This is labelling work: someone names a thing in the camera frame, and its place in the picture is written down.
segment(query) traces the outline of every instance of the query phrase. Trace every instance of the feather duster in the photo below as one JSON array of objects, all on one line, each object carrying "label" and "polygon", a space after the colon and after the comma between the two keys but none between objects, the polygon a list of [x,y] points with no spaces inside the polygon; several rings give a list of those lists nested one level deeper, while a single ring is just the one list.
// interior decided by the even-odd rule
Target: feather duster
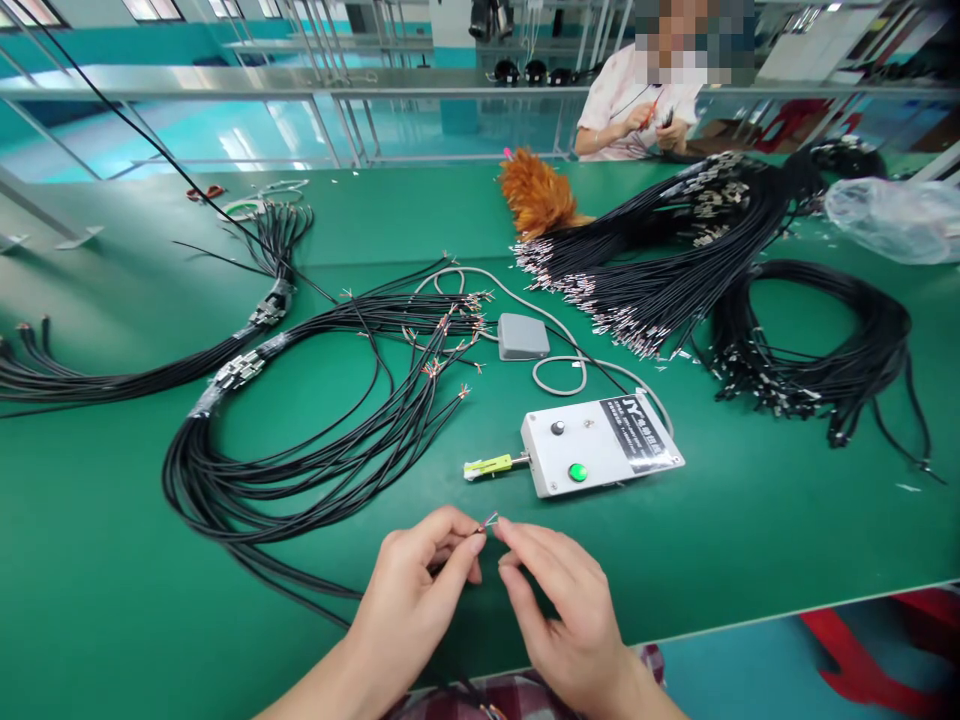
[{"label": "feather duster", "polygon": [[593,218],[577,214],[570,181],[530,150],[520,148],[513,159],[500,163],[500,186],[513,212],[517,239],[533,240],[550,230],[578,227]]}]

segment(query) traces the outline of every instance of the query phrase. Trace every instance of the workbench surface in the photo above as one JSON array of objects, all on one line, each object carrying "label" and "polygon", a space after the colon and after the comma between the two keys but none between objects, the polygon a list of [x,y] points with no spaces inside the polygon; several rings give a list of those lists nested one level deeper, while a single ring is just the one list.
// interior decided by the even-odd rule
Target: workbench surface
[{"label": "workbench surface", "polygon": [[[600,215],[675,167],[563,164],[581,210]],[[494,166],[306,173],[317,212],[299,265],[336,294],[426,266],[442,251],[496,274],[514,291],[513,228]],[[199,176],[246,195],[283,173]],[[184,198],[172,175],[137,182],[46,186],[101,237],[58,252],[32,238],[0,256],[0,332],[53,318],[58,359],[91,374],[135,372],[210,347],[238,330],[270,286],[262,276],[173,245],[183,240],[245,259],[209,208]],[[685,467],[621,488],[538,500],[529,472],[467,483],[464,461],[516,453],[529,411],[619,394],[591,371],[576,400],[548,395],[525,363],[488,363],[445,375],[449,397],[473,393],[423,459],[357,515],[273,548],[282,558],[362,589],[382,537],[451,503],[483,518],[561,530],[610,578],[624,640],[640,643],[796,613],[960,577],[957,352],[960,273],[896,265],[855,245],[825,220],[796,224],[767,257],[833,265],[876,284],[911,312],[916,385],[934,441],[940,486],[910,468],[865,413],[850,444],[830,450],[825,421],[775,420],[744,401],[716,403],[717,380],[692,360],[665,370],[639,363],[558,295],[525,297],[561,318],[595,357],[638,372],[676,425]],[[468,289],[489,289],[470,277]],[[758,314],[772,343],[830,349],[853,327],[836,301],[781,282],[760,283]],[[328,307],[306,287],[284,327]],[[516,312],[502,293],[488,317]],[[409,351],[387,350],[398,371]],[[559,341],[554,351],[568,354]],[[544,377],[573,387],[579,371]],[[373,359],[363,338],[309,340],[221,408],[216,433],[235,457],[289,447],[338,416],[366,387]],[[160,469],[204,383],[140,400],[0,421],[0,717],[236,718],[278,696],[341,636],[323,619],[246,574],[166,505]],[[882,396],[893,432],[910,448],[919,432],[906,391]],[[23,409],[0,403],[0,411]],[[470,675],[528,664],[496,573],[468,589],[446,643]],[[355,604],[331,602],[352,616]]]}]

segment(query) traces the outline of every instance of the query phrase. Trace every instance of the plastic bag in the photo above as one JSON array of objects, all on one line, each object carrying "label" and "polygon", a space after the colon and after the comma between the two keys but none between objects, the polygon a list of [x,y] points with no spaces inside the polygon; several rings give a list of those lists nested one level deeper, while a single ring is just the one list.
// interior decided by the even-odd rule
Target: plastic bag
[{"label": "plastic bag", "polygon": [[960,262],[960,190],[950,185],[840,180],[824,208],[860,245],[896,262]]}]

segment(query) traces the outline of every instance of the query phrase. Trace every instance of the plaid clothing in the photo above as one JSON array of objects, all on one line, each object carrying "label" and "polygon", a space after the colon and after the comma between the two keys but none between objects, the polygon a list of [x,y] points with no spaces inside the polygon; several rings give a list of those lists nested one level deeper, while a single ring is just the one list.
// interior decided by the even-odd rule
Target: plaid clothing
[{"label": "plaid clothing", "polygon": [[[663,685],[663,655],[656,645],[634,648]],[[473,684],[507,720],[578,720],[534,670],[496,675]],[[490,720],[482,710],[442,690],[411,693],[401,699],[384,720]]]}]

